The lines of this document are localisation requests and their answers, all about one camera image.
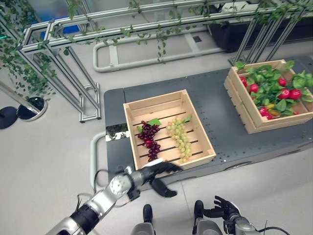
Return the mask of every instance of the aluminum frame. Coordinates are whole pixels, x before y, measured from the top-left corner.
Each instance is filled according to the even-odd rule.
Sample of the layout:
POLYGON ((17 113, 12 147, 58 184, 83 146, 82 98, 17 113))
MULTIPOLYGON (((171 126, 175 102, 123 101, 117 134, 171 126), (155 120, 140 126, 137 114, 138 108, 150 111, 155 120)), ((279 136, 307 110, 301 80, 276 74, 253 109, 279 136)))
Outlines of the aluminum frame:
MULTIPOLYGON (((220 4, 220 3, 226 3, 226 2, 232 2, 232 0, 216 0, 216 1, 209 2, 209 4, 213 5, 213 4, 220 4)), ((208 4, 208 3, 206 0, 169 1, 169 2, 142 5, 140 6, 140 10, 142 12, 150 12, 150 11, 173 9, 174 7, 183 8, 183 7, 199 5, 199 4, 208 4)), ((263 14, 270 14, 274 10, 275 10, 275 7, 270 7, 267 9, 261 9, 259 10, 259 12, 263 14)), ((87 24, 87 23, 92 22, 93 20, 105 19, 108 17, 116 17, 116 16, 121 16, 121 15, 131 15, 137 12, 138 12, 137 8, 121 8, 121 9, 102 11, 102 12, 96 12, 96 13, 88 13, 86 15, 74 16, 72 20, 70 18, 62 18, 62 19, 57 19, 54 21, 33 24, 24 31, 25 37, 21 46, 18 48, 19 54, 22 55, 23 58, 26 58, 26 62, 29 63, 30 66, 35 68, 35 71, 38 73, 40 73, 40 67, 34 64, 27 57, 27 55, 36 54, 38 52, 43 52, 43 53, 48 54, 52 62, 57 66, 57 68, 64 74, 66 79, 68 79, 72 83, 74 88, 78 91, 80 95, 80 100, 78 101, 75 98, 75 96, 71 92, 69 92, 69 90, 60 81, 55 82, 55 81, 51 81, 52 79, 50 78, 47 78, 47 79, 48 81, 51 81, 53 86, 80 112, 80 122, 84 122, 85 120, 90 120, 90 119, 100 119, 101 118, 100 99, 98 98, 99 84, 96 84, 93 82, 87 70, 84 68, 78 56, 75 54, 75 52, 70 46, 72 44, 79 43, 79 42, 95 40, 96 38, 105 38, 107 40, 107 39, 122 37, 124 35, 120 30, 121 28, 119 27, 119 28, 105 29, 101 31, 89 32, 86 34, 74 35, 73 40, 72 39, 69 40, 65 37, 53 38, 51 36, 51 32, 54 32, 57 35, 58 34, 57 31, 62 27, 87 24), (45 31, 45 38, 43 42, 29 44, 31 34, 34 30, 45 31), (87 86, 83 86, 78 80, 77 76, 73 73, 73 71, 69 69, 65 61, 61 58, 61 56, 58 55, 58 52, 59 52, 58 49, 63 48, 63 47, 68 48, 70 56, 72 57, 74 62, 78 65, 84 77, 89 81, 90 84, 88 84, 87 86), (90 88, 94 89, 95 99, 93 99, 90 96, 90 94, 87 92, 87 90, 89 90, 90 88), (90 117, 84 115, 84 103, 85 103, 84 99, 85 98, 87 98, 89 102, 91 102, 92 105, 95 107, 96 109, 95 115, 90 116, 90 117)), ((162 29, 167 29, 167 28, 177 25, 178 23, 181 26, 186 27, 186 26, 194 26, 194 25, 203 26, 206 24, 210 24, 210 22, 216 21, 216 20, 225 22, 229 20, 235 20, 237 17, 242 17, 244 19, 251 19, 253 18, 254 13, 255 11, 242 11, 242 12, 237 12, 236 14, 215 13, 215 14, 211 14, 209 18, 204 17, 204 16, 192 16, 192 17, 181 18, 179 20, 172 19, 172 20, 164 20, 164 21, 152 22, 152 23, 144 23, 144 24, 141 23, 141 24, 136 24, 132 26, 132 35, 138 34, 143 31, 144 32, 155 31, 155 30, 158 30, 160 27, 162 29)))

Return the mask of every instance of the black stand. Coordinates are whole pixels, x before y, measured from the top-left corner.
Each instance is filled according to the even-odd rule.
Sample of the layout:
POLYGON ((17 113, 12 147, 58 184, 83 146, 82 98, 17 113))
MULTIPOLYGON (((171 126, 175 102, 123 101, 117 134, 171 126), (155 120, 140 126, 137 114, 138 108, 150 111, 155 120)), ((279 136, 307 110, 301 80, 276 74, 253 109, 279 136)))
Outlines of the black stand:
MULTIPOLYGON (((27 102, 31 103, 35 108, 39 111, 42 111, 45 107, 45 100, 40 97, 31 97, 27 100, 27 102)), ((37 114, 28 110, 25 106, 20 105, 17 110, 17 116, 22 120, 32 120, 37 114)))
POLYGON ((5 107, 0 110, 0 129, 11 126, 17 119, 16 108, 5 107))

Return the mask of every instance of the white floor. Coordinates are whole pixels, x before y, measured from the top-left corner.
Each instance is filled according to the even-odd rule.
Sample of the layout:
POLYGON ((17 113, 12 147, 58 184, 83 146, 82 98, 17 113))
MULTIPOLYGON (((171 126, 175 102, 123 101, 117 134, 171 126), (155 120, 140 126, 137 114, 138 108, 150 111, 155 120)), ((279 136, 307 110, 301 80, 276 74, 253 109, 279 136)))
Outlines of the white floor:
MULTIPOLYGON (((112 73, 97 73, 91 67, 92 46, 75 46, 101 92, 229 67, 233 54, 214 54, 112 73)), ((138 47, 138 53, 147 49, 138 47)), ((313 55, 312 42, 284 45, 275 58, 313 55)), ((0 107, 16 106, 0 93, 0 107)), ((69 216, 76 194, 91 192, 89 142, 105 128, 104 119, 85 124, 59 95, 47 112, 34 122, 17 122, 0 130, 0 228, 3 235, 41 235, 69 216)), ((99 166, 106 167, 106 146, 100 142, 99 166)), ((100 235, 128 235, 142 220, 142 207, 150 203, 159 235, 189 235, 193 204, 213 206, 214 195, 235 202, 257 228, 268 225, 292 235, 313 233, 313 150, 283 156, 263 163, 171 184, 178 195, 164 199, 148 190, 139 199, 113 209, 96 227, 100 235)), ((280 235, 268 231, 267 235, 280 235)))

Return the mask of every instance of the artificial plant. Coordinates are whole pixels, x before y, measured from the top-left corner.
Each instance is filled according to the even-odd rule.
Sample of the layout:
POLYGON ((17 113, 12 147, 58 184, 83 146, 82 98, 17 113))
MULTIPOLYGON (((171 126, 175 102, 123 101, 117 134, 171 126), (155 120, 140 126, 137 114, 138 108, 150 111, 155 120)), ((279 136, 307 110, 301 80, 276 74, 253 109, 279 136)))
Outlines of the artificial plant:
MULTIPOLYGON (((81 4, 82 4, 82 0, 67 0, 70 4, 68 6, 68 15, 69 17, 72 19, 74 17, 74 13, 76 12, 76 10, 81 9, 81 4)), ((146 22, 149 22, 149 20, 147 19, 147 17, 145 16, 145 14, 142 12, 141 7, 140 7, 140 2, 141 0, 130 0, 129 1, 129 8, 132 9, 137 9, 137 14, 132 15, 133 18, 136 17, 136 15, 140 15, 143 17, 143 19, 146 22)), ((163 29, 161 28, 161 25, 158 26, 157 31, 156 31, 156 39, 157 39, 157 60, 160 63, 165 63, 164 62, 164 56, 166 54, 166 40, 168 38, 168 36, 170 36, 171 34, 178 34, 180 33, 183 29, 189 30, 192 27, 197 27, 196 25, 192 25, 192 26, 185 26, 182 27, 181 26, 181 18, 182 18, 182 10, 177 8, 177 6, 175 5, 175 0, 172 0, 173 2, 173 9, 171 9, 169 11, 169 18, 172 20, 176 20, 177 24, 171 28, 167 28, 167 29, 163 29)), ((279 17, 283 17, 289 10, 292 9, 291 11, 291 16, 290 19, 292 21, 299 21, 302 19, 302 15, 298 14, 299 11, 301 11, 302 9, 305 9, 306 12, 312 12, 313 11, 313 6, 311 3, 311 0, 297 0, 297 1, 293 1, 292 4, 290 2, 284 2, 282 4, 276 4, 272 1, 269 0, 261 0, 260 3, 258 4, 257 9, 255 10, 255 17, 258 21, 259 24, 268 24, 271 20, 276 20, 279 17), (275 10, 271 13, 271 14, 263 14, 262 12, 260 12, 260 10, 264 10, 266 8, 270 8, 270 7, 274 7, 275 10)), ((231 7, 229 7, 229 9, 231 10, 231 13, 234 14, 234 16, 236 16, 236 13, 238 11, 243 11, 246 5, 243 5, 241 7, 241 9, 237 9, 236 5, 235 5, 235 0, 233 0, 233 5, 231 7)), ((201 3, 199 5, 195 5, 195 6, 190 6, 188 8, 188 14, 190 15, 196 15, 196 16, 203 16, 205 18, 210 18, 210 1, 205 1, 204 3, 201 3)), ((241 17, 237 16, 236 17, 237 20, 241 21, 241 17)), ((207 24, 222 24, 222 22, 220 21, 209 21, 207 24)), ((98 28, 97 30, 101 31, 104 30, 105 28, 98 28)), ((128 26, 128 27, 123 27, 120 29, 121 33, 123 33, 124 37, 131 37, 131 35, 136 34, 140 39, 137 40, 137 44, 147 44, 148 41, 147 39, 150 38, 151 34, 149 32, 142 32, 142 33, 137 33, 133 31, 133 27, 132 25, 128 26)), ((72 39, 73 40, 73 36, 67 36, 67 39, 72 39)), ((116 46, 118 45, 118 40, 120 38, 114 38, 112 39, 113 41, 113 45, 116 46)), ((108 42, 106 40, 105 37, 103 38, 96 38, 95 39, 97 42, 99 41, 103 41, 104 44, 108 45, 108 42)))
MULTIPOLYGON (((35 12, 27 0, 2 0, 0 2, 0 11, 7 22, 8 28, 14 31, 20 40, 23 39, 24 29, 37 22, 35 12)), ((1 27, 0 34, 6 35, 5 30, 1 27)), ((45 100, 50 100, 51 96, 55 94, 54 90, 48 84, 47 79, 39 76, 17 54, 16 47, 19 43, 19 40, 6 36, 0 39, 0 69, 8 71, 9 78, 19 96, 26 100, 31 96, 40 96, 45 100)), ((37 57, 42 74, 52 78, 56 77, 55 70, 50 66, 49 57, 43 53, 38 53, 37 57)))

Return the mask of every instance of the grape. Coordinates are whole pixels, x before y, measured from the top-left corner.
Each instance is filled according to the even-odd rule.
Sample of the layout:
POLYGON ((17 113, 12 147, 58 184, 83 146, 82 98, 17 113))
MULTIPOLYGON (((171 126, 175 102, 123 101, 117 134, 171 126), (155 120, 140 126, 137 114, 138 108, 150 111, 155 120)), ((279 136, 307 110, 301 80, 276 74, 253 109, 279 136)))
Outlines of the grape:
POLYGON ((187 158, 191 156, 190 142, 187 136, 186 127, 182 122, 182 119, 177 117, 168 122, 166 126, 167 133, 176 140, 175 147, 180 151, 180 160, 179 162, 186 162, 187 158))

